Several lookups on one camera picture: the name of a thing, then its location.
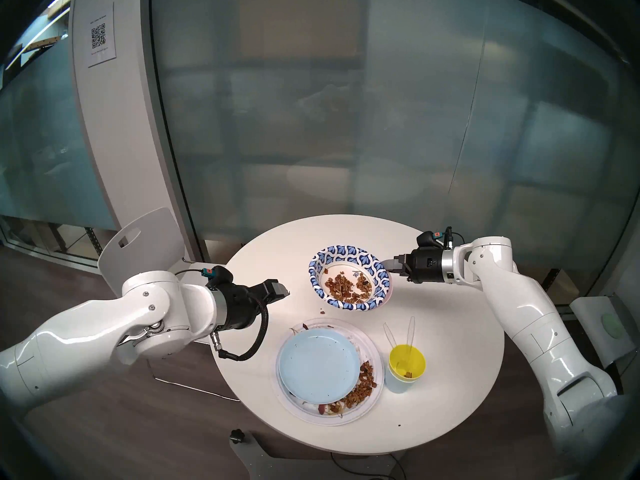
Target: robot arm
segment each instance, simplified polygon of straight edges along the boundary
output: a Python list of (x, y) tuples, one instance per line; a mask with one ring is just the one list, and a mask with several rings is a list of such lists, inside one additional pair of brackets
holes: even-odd
[(264, 337), (266, 305), (289, 293), (277, 280), (236, 285), (219, 266), (207, 276), (203, 287), (180, 283), (168, 271), (140, 273), (124, 283), (119, 299), (87, 301), (55, 315), (0, 353), (0, 390), (18, 414), (25, 414), (124, 372), (139, 357), (165, 357), (213, 331), (217, 337), (220, 330), (249, 327), (261, 312), (264, 331), (247, 359)]
[(611, 377), (584, 359), (540, 284), (518, 273), (509, 239), (481, 237), (451, 249), (433, 243), (427, 231), (411, 254), (383, 264), (417, 284), (447, 282), (484, 292), (542, 388), (545, 423), (556, 448), (567, 450), (581, 409), (616, 395)]

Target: dark floor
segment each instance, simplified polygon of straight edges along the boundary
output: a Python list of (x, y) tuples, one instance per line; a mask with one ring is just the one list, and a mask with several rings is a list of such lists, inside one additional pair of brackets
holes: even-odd
[[(0, 350), (60, 311), (109, 299), (104, 280), (0, 246)], [(232, 396), (209, 348), (190, 344), (153, 363), (156, 376)], [(145, 361), (25, 419), (73, 478), (248, 479), (229, 432), (253, 432), (272, 456), (327, 458), (263, 424), (242, 404), (154, 381)], [(409, 450), (409, 479), (551, 479), (561, 474), (542, 418), (542, 392), (516, 346), (482, 405), (442, 437)], [(393, 473), (401, 478), (396, 469)]]

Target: plate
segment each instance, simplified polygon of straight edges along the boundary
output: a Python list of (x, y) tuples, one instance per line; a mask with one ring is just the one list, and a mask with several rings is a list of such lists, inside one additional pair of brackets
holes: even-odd
[[(364, 416), (380, 398), (385, 381), (385, 369), (382, 364), (382, 358), (380, 357), (375, 344), (363, 331), (342, 320), (332, 318), (315, 318), (306, 320), (304, 323), (310, 331), (312, 328), (328, 328), (338, 334), (344, 335), (344, 337), (351, 341), (351, 344), (354, 345), (355, 350), (358, 353), (360, 363), (362, 364), (365, 361), (369, 361), (373, 367), (373, 380), (376, 382), (377, 386), (373, 389), (369, 397), (365, 398), (364, 401), (351, 409), (346, 408), (342, 415), (330, 415), (327, 413), (321, 415), (318, 412), (317, 404), (311, 404), (310, 402), (298, 399), (296, 396), (292, 395), (282, 383), (277, 367), (277, 362), (280, 359), (279, 353), (273, 361), (271, 381), (273, 384), (273, 390), (275, 391), (280, 404), (295, 417), (315, 425), (344, 425)], [(289, 330), (287, 340), (293, 339), (294, 330), (296, 333), (303, 331), (304, 328), (302, 327), (302, 323), (293, 326), (292, 329)]]
[[(355, 246), (328, 246), (318, 251), (309, 262), (309, 280), (315, 293), (331, 306), (343, 310), (368, 311), (383, 305), (391, 297), (391, 277), (382, 263), (373, 254)], [(369, 298), (362, 303), (345, 303), (331, 295), (325, 283), (342, 274), (353, 283), (358, 294), (364, 292), (357, 287), (360, 275), (372, 286)]]
[(303, 329), (280, 350), (278, 371), (297, 398), (317, 405), (333, 403), (358, 383), (360, 358), (349, 339), (335, 330)]

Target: round white table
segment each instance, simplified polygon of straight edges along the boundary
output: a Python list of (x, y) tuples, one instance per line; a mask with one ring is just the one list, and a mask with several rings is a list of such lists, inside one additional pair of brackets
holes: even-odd
[[(324, 215), (277, 226), (240, 249), (226, 265), (235, 283), (252, 286), (278, 279), (291, 293), (269, 305), (269, 328), (256, 355), (247, 361), (221, 360), (216, 355), (220, 372), (242, 403), (292, 439), (354, 455), (418, 446), (447, 433), (473, 413), (491, 390), (504, 351), (503, 329), (482, 292), (445, 283), (416, 285), (393, 274), (389, 301), (359, 312), (328, 305), (309, 282), (309, 261), (324, 247), (354, 245), (382, 261), (410, 253), (421, 232), (369, 216)], [(196, 280), (196, 273), (190, 275)], [(391, 346), (382, 324), (386, 322), (396, 342), (404, 344), (411, 316), (415, 316), (413, 344), (424, 354), (427, 369), (408, 392), (395, 394), (385, 388), (369, 413), (334, 427), (303, 422), (280, 404), (270, 376), (280, 346), (291, 333), (289, 327), (312, 318), (343, 319), (367, 334), (386, 362)], [(223, 347), (244, 353), (254, 343), (259, 327), (258, 318), (247, 329), (220, 332)]]

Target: food scraps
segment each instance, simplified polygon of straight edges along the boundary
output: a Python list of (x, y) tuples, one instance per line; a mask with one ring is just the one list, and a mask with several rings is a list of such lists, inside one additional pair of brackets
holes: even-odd
[(360, 376), (358, 377), (358, 383), (353, 388), (353, 390), (339, 401), (330, 402), (329, 404), (320, 404), (318, 406), (318, 413), (320, 413), (321, 415), (324, 415), (325, 412), (328, 415), (342, 414), (344, 408), (351, 409), (355, 406), (358, 406), (362, 401), (364, 401), (371, 395), (371, 392), (377, 386), (378, 384), (373, 381), (373, 367), (371, 366), (371, 363), (365, 361), (360, 366)]
[(329, 278), (324, 285), (328, 287), (329, 293), (335, 299), (343, 303), (363, 303), (371, 297), (372, 285), (362, 273), (356, 281), (356, 288), (361, 291), (361, 294), (353, 291), (353, 282), (344, 276), (344, 271), (336, 275), (335, 280)]

